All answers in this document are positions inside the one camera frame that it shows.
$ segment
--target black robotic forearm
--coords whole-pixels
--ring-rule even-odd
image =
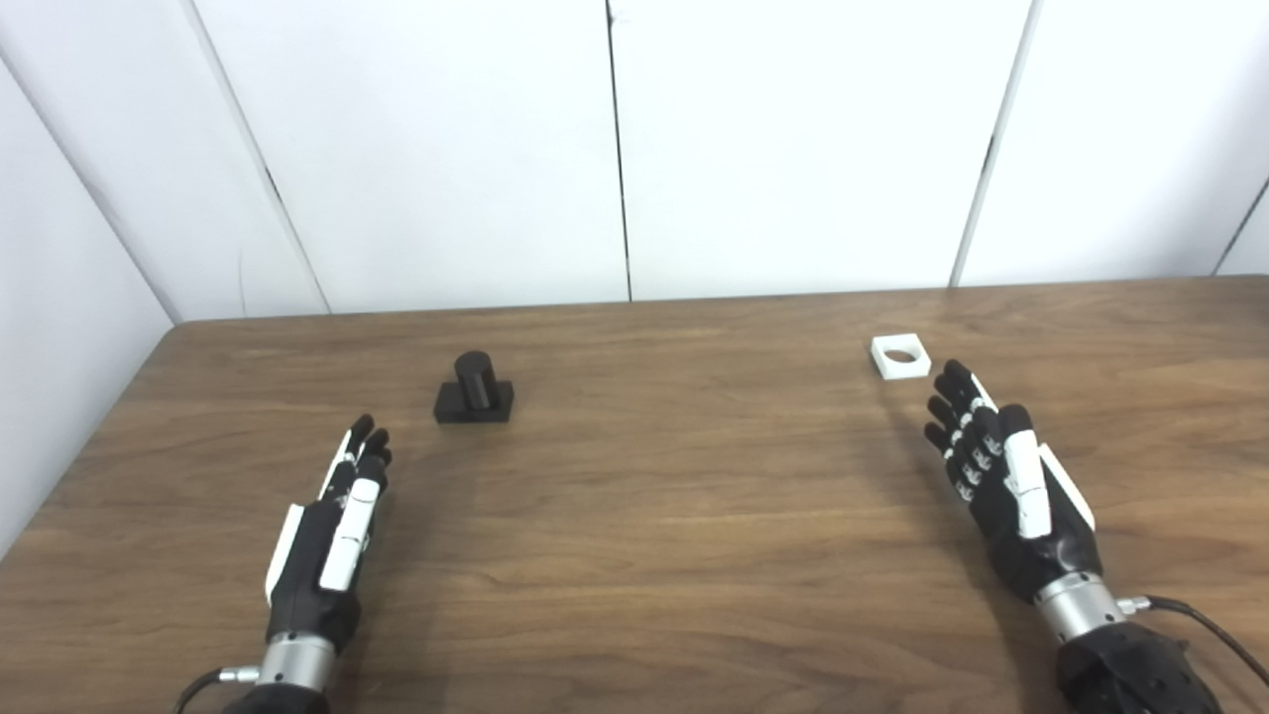
[[[1022,407],[996,410],[970,370],[949,361],[925,436],[982,531],[1005,587],[1034,605],[1058,642],[1057,684],[1077,714],[1220,714],[1181,646],[1129,615],[1101,580],[1093,512]]]

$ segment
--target wood grain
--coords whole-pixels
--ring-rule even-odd
[[[1269,656],[1269,278],[1204,278],[185,323],[0,563],[0,709],[162,711],[256,661],[286,506],[369,411],[396,463],[339,713],[1062,711],[921,440],[929,382],[869,361],[895,331],[1032,411],[1115,592]],[[433,422],[471,347],[509,425]]]

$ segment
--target black cable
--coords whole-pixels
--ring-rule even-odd
[[[221,681],[221,670],[217,668],[189,682],[189,686],[185,687],[185,691],[180,692],[180,696],[176,698],[176,704],[171,705],[171,714],[181,714],[181,711],[185,710],[185,705],[189,704],[190,699],[194,699],[195,694],[203,691],[203,687],[206,687],[207,685],[216,685],[220,684],[220,681]]]
[[[1187,602],[1181,602],[1180,600],[1171,600],[1167,597],[1159,597],[1155,595],[1147,595],[1146,600],[1150,601],[1151,610],[1167,610],[1170,613],[1180,613],[1181,615],[1189,615],[1190,618],[1198,620],[1200,625],[1212,630],[1212,634],[1221,638],[1221,642],[1228,646],[1228,648],[1232,649],[1235,654],[1242,658],[1242,661],[1246,662],[1247,667],[1251,667],[1251,671],[1255,672],[1258,677],[1260,677],[1260,681],[1263,681],[1265,686],[1269,686],[1269,671],[1265,671],[1264,665],[1261,665],[1250,652],[1247,652],[1245,647],[1239,644],[1239,640],[1233,639],[1233,635],[1225,632],[1225,629],[1221,628],[1221,625],[1213,623],[1207,615],[1199,613],[1193,606],[1190,606]]]

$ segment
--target white block with hole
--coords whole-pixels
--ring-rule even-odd
[[[887,351],[902,351],[912,356],[912,361],[900,363],[891,359]],[[877,363],[877,370],[883,379],[910,380],[930,375],[930,355],[926,354],[925,345],[916,332],[874,336],[872,353],[873,363]]]

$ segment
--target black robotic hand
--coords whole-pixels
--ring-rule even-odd
[[[934,388],[938,425],[925,438],[943,454],[948,478],[987,539],[987,558],[1018,597],[1036,600],[1072,573],[1101,574],[1095,523],[1084,496],[1047,444],[1038,444],[1027,410],[999,412],[977,378],[948,361]]]
[[[1101,581],[1084,496],[1039,444],[1027,411],[996,410],[978,379],[948,361],[926,439],[970,503],[1001,582],[1034,604],[1061,643],[1057,684],[1077,714],[1220,714],[1181,646],[1134,623],[1150,599],[1115,600]]]
[[[374,507],[388,486],[387,444],[388,434],[376,430],[369,415],[348,430],[317,500],[292,506],[283,523],[265,576],[263,662],[203,675],[180,695],[174,713],[208,684],[254,682],[226,714],[329,714],[326,681],[362,616],[357,580]]]

